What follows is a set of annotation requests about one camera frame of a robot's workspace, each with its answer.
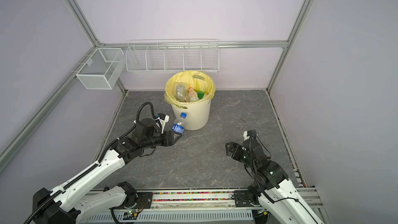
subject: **gray marble tabletop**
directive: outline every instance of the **gray marble tabletop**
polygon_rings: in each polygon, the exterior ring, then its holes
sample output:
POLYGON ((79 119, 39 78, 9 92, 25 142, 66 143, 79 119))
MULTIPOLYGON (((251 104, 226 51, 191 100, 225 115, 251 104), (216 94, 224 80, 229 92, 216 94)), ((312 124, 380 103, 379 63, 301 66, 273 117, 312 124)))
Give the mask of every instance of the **gray marble tabletop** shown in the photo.
MULTIPOLYGON (((155 114, 170 116, 165 129, 170 130, 175 116, 164 101, 164 92, 129 92, 108 142, 125 133, 135 120, 138 107, 146 101, 154 105, 155 114)), ((150 107, 141 118, 150 118, 150 107)), ((246 188, 253 179, 243 164, 227 157, 226 142, 243 142, 243 132, 256 129, 272 155, 298 187, 272 108, 265 91, 217 91, 211 102, 207 124, 195 131, 185 130, 171 147, 157 147, 151 156, 136 158, 100 182, 96 189, 113 187, 127 181, 136 189, 171 188, 246 188)))

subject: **white wall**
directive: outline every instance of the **white wall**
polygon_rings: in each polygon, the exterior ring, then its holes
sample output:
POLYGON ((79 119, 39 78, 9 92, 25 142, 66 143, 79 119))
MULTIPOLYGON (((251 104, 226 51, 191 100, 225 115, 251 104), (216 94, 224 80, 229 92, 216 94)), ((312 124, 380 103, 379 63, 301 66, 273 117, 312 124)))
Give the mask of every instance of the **white wall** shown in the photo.
MULTIPOLYGON (((218 89, 266 88, 282 48, 220 49, 220 71, 209 73, 218 89)), ((174 73, 122 72, 121 80, 129 90, 163 90, 174 73)))
POLYGON ((0 149, 91 48, 62 0, 0 0, 0 149))
POLYGON ((271 94, 332 223, 397 223, 398 0, 316 0, 271 94))
POLYGON ((32 197, 67 181, 94 159, 121 97, 76 81, 0 176, 2 223, 23 223, 32 197))
POLYGON ((304 0, 77 0, 104 43, 286 40, 304 0))

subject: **robotic arm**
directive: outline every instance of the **robotic arm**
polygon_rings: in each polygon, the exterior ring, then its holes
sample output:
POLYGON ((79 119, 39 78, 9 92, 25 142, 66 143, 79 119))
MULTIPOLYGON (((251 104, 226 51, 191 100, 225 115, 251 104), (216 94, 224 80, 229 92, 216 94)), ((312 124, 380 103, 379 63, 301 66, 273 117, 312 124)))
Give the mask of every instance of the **robotic arm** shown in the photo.
POLYGON ((264 154, 256 130, 244 132, 243 137, 242 145, 225 144, 226 155, 242 162, 254 180, 248 191, 234 193, 235 202, 244 200, 242 204, 261 205, 282 224, 324 224, 297 193, 281 166, 264 154))
POLYGON ((127 182, 89 198, 83 198, 112 172, 122 168, 136 157, 152 155, 157 146, 172 146, 182 134, 164 131, 169 116, 163 113, 154 115, 153 105, 145 102, 137 112, 135 125, 124 135, 112 141, 99 159, 52 190, 42 188, 33 196, 33 213, 24 224, 32 220, 36 224, 75 224, 112 207, 133 208, 137 205, 137 191, 127 182), (145 105, 150 105, 152 117, 139 120, 145 105), (151 148, 152 153, 143 155, 151 148))

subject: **yellow trash bag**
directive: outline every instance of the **yellow trash bag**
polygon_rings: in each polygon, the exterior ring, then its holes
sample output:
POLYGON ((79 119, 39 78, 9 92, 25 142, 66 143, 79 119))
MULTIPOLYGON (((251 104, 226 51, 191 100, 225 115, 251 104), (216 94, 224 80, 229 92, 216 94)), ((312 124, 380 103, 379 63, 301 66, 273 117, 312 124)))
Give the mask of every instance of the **yellow trash bag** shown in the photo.
POLYGON ((187 114, 185 129, 197 130, 206 125, 209 120, 211 99, 216 92, 216 85, 211 76, 202 71, 179 72, 167 81, 164 90, 166 91, 164 100, 172 105, 176 117, 179 117, 182 112, 187 114), (174 95, 177 83, 184 84, 187 92, 190 87, 193 87, 195 91, 202 91, 209 95, 196 102, 179 102, 174 95))

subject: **wire basket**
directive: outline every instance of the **wire basket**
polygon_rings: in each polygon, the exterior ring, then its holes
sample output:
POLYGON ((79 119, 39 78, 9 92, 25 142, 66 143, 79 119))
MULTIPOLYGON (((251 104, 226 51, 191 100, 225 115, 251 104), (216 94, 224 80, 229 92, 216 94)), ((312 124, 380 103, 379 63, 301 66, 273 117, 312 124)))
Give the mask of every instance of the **wire basket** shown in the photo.
POLYGON ((127 71, 132 73, 219 71, 217 42, 179 44, 129 44, 126 50, 127 71))
POLYGON ((98 47, 76 76, 87 89, 112 89, 125 66, 121 48, 98 47))

